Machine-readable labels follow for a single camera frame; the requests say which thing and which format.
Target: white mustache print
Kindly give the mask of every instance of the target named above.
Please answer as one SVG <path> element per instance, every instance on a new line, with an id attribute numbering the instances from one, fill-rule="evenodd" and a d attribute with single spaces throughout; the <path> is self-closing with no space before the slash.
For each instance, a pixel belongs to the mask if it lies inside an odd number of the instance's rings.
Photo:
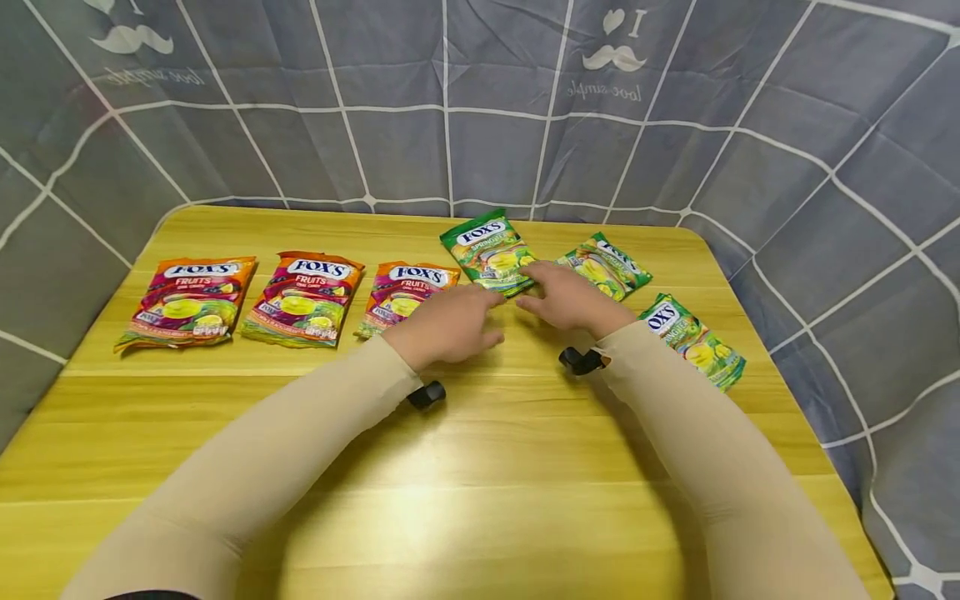
<path id="1" fill-rule="evenodd" d="M 592 57 L 583 57 L 583 59 L 584 67 L 591 71 L 595 71 L 612 61 L 613 66 L 628 73 L 633 73 L 647 62 L 647 59 L 637 60 L 630 46 L 620 46 L 614 50 L 610 44 L 602 46 L 593 53 Z"/>
<path id="2" fill-rule="evenodd" d="M 146 25 L 139 25 L 136 29 L 118 25 L 108 31 L 104 39 L 91 38 L 90 41 L 113 54 L 133 54 L 144 44 L 160 54 L 170 54 L 174 51 L 172 38 L 164 39 Z"/>

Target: gray fabric backdrop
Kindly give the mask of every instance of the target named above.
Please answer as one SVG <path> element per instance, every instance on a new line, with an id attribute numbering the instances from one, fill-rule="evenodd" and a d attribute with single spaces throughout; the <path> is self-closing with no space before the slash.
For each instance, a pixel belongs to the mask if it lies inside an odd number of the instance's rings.
<path id="1" fill-rule="evenodd" d="M 3 2 L 0 446 L 191 203 L 686 227 L 901 597 L 960 598 L 958 24 L 956 0 Z"/>

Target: fox's spring tea candy bag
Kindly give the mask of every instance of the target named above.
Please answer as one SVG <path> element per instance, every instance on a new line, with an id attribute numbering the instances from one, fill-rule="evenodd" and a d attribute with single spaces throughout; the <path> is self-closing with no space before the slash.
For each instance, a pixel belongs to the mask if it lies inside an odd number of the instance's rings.
<path id="1" fill-rule="evenodd" d="M 367 300 L 367 312 L 353 335 L 367 339 L 383 333 L 409 317 L 424 300 L 456 285 L 459 278 L 459 270 L 426 263 L 381 264 Z"/>
<path id="2" fill-rule="evenodd" d="M 317 252 L 281 252 L 240 335 L 288 348 L 335 347 L 364 265 Z"/>
<path id="3" fill-rule="evenodd" d="M 113 351 L 226 341 L 255 264 L 253 256 L 164 260 Z"/>
<path id="4" fill-rule="evenodd" d="M 658 295 L 654 305 L 640 313 L 639 319 L 721 392 L 726 392 L 743 374 L 746 359 L 721 342 L 672 296 Z"/>
<path id="5" fill-rule="evenodd" d="M 519 269 L 537 260 L 498 208 L 440 236 L 471 281 L 507 298 L 534 284 Z"/>
<path id="6" fill-rule="evenodd" d="M 561 256 L 557 263 L 573 267 L 597 289 L 617 301 L 627 298 L 636 288 L 646 285 L 653 278 L 638 267 L 630 256 L 611 244 L 600 231 Z"/>

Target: black clip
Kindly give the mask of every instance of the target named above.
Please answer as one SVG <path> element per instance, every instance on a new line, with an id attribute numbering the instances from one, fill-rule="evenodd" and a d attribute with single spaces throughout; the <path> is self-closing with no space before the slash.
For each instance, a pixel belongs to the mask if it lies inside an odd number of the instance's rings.
<path id="1" fill-rule="evenodd" d="M 586 354 L 581 354 L 576 348 L 569 346 L 560 353 L 560 364 L 570 369 L 570 372 L 577 376 L 603 369 L 608 362 L 610 361 L 607 360 L 607 357 L 594 349 L 587 350 Z"/>
<path id="2" fill-rule="evenodd" d="M 435 402 L 444 398 L 446 398 L 446 390 L 444 384 L 439 381 L 431 381 L 407 397 L 414 408 L 421 411 L 430 408 Z"/>

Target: yellow table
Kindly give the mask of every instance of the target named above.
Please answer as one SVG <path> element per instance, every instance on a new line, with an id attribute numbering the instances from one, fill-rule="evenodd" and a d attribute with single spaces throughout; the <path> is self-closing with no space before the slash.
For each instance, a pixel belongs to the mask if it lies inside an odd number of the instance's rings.
<path id="1" fill-rule="evenodd" d="M 245 315 L 276 252 L 452 265 L 449 219 L 192 207 L 159 231 L 53 389 L 0 458 L 0 598 L 51 598 L 107 532 L 214 432 L 339 352 L 242 338 L 214 348 L 111 348 L 159 260 L 255 254 Z M 515 223 L 556 258 L 596 225 Z M 655 276 L 627 303 L 672 292 L 748 359 L 731 398 L 842 541 L 875 598 L 891 587 L 853 504 L 743 309 L 694 233 L 606 226 Z M 372 284 L 348 313 L 354 330 Z M 699 598 L 696 523 L 632 416 L 564 377 L 563 336 L 512 302 L 506 343 L 430 374 L 440 410 L 404 404 L 361 436 L 250 555 L 250 598 Z"/>

